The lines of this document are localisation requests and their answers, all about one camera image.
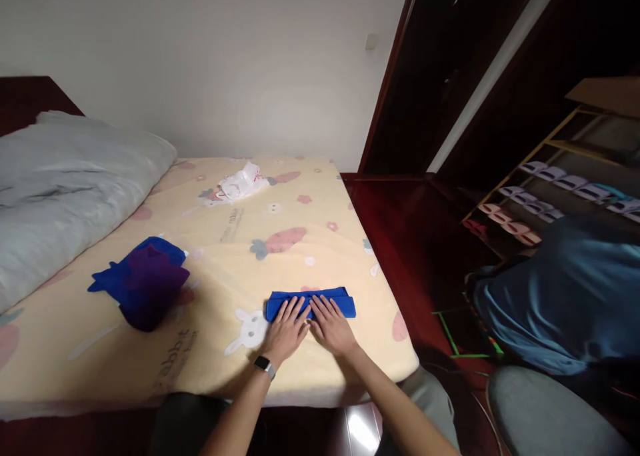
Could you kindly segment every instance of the hand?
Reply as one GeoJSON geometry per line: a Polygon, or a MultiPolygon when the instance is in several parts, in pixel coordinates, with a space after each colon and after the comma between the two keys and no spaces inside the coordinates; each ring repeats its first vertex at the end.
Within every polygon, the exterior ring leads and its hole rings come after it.
{"type": "Polygon", "coordinates": [[[261,354],[270,360],[276,369],[298,349],[309,332],[309,325],[305,324],[305,320],[311,308],[307,306],[305,312],[296,319],[304,302],[304,298],[298,299],[294,296],[290,301],[282,303],[278,316],[269,328],[261,354]]]}
{"type": "Polygon", "coordinates": [[[336,356],[347,356],[359,347],[347,319],[334,300],[314,295],[309,306],[317,319],[311,320],[311,326],[325,348],[336,356]]]}

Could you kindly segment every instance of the gray chair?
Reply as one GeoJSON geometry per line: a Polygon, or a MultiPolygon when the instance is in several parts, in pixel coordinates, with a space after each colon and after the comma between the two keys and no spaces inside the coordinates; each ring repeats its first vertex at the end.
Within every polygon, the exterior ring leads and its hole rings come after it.
{"type": "Polygon", "coordinates": [[[582,398],[531,369],[498,369],[489,380],[487,398],[512,456],[636,454],[582,398]]]}

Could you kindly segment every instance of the knee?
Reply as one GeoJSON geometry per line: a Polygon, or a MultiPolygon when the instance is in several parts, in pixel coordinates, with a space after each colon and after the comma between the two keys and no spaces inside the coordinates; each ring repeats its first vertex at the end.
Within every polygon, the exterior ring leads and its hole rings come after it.
{"type": "Polygon", "coordinates": [[[438,378],[422,366],[407,378],[402,385],[402,390],[423,411],[436,409],[453,414],[449,394],[438,378]]]}

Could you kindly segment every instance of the slipper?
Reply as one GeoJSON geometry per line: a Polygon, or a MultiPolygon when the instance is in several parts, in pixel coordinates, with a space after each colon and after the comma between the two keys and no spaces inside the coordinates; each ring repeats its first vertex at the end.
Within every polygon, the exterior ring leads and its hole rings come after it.
{"type": "Polygon", "coordinates": [[[516,193],[512,196],[509,197],[512,201],[515,201],[518,204],[527,204],[527,203],[533,203],[535,201],[538,200],[538,198],[536,198],[536,196],[529,194],[526,191],[523,191],[522,193],[516,193]]]}
{"type": "Polygon", "coordinates": [[[559,209],[552,209],[545,213],[538,214],[538,218],[542,219],[546,223],[552,223],[560,218],[564,218],[565,214],[559,209]]]}
{"type": "Polygon", "coordinates": [[[638,211],[640,210],[640,199],[632,199],[630,201],[617,201],[614,204],[607,206],[607,209],[618,214],[638,211]]]}
{"type": "Polygon", "coordinates": [[[478,236],[480,239],[487,238],[487,227],[478,223],[474,219],[465,219],[462,226],[470,230],[471,234],[478,236]]]}
{"type": "Polygon", "coordinates": [[[600,183],[594,183],[593,185],[611,193],[611,197],[609,198],[610,203],[615,203],[616,201],[633,201],[635,199],[632,196],[627,196],[622,191],[612,186],[602,185],[600,183]]]}
{"type": "Polygon", "coordinates": [[[592,184],[584,185],[576,189],[573,194],[583,199],[588,199],[589,201],[595,201],[596,203],[602,203],[605,199],[611,197],[609,191],[592,184]]]}
{"type": "Polygon", "coordinates": [[[625,218],[629,218],[632,221],[635,221],[636,223],[640,223],[640,209],[634,209],[632,211],[628,211],[626,213],[623,213],[622,216],[624,216],[625,218]]]}
{"type": "Polygon", "coordinates": [[[520,186],[504,186],[500,189],[498,189],[498,193],[506,196],[506,197],[511,197],[514,194],[518,194],[518,193],[522,193],[524,192],[524,188],[521,188],[520,186]]]}
{"type": "Polygon", "coordinates": [[[529,161],[519,166],[525,173],[536,174],[547,168],[547,165],[541,161],[529,161]]]}
{"type": "Polygon", "coordinates": [[[567,172],[562,168],[558,168],[557,166],[549,166],[542,171],[538,171],[535,175],[540,179],[544,179],[545,181],[553,182],[566,176],[567,172]]]}
{"type": "Polygon", "coordinates": [[[566,189],[567,191],[575,191],[582,186],[588,185],[589,182],[583,177],[569,175],[554,181],[553,184],[560,186],[562,189],[566,189]]]}
{"type": "Polygon", "coordinates": [[[512,222],[500,225],[502,229],[512,235],[523,235],[531,231],[531,228],[524,223],[512,222]]]}
{"type": "Polygon", "coordinates": [[[512,222],[513,216],[508,211],[498,211],[497,213],[490,214],[489,219],[498,224],[504,224],[512,222]]]}
{"type": "Polygon", "coordinates": [[[522,205],[522,207],[526,209],[528,212],[535,215],[540,215],[542,213],[546,213],[548,211],[552,211],[555,209],[553,205],[550,205],[549,203],[545,203],[544,201],[535,201],[533,203],[525,203],[522,205]]]}
{"type": "Polygon", "coordinates": [[[497,213],[498,211],[502,211],[502,208],[500,207],[500,205],[492,204],[492,203],[480,205],[478,206],[478,209],[482,211],[484,214],[494,214],[494,213],[497,213]]]}
{"type": "Polygon", "coordinates": [[[522,244],[529,247],[535,246],[536,244],[540,243],[540,241],[542,241],[540,236],[538,236],[538,233],[536,233],[535,231],[530,231],[523,235],[516,235],[515,238],[522,244]]]}

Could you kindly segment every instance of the light switch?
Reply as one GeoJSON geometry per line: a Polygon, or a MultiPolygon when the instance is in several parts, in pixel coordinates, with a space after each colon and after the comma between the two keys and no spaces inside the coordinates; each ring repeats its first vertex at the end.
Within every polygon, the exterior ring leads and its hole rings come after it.
{"type": "Polygon", "coordinates": [[[365,49],[367,51],[373,51],[378,46],[378,35],[375,33],[369,33],[367,35],[367,42],[365,43],[365,49]]]}

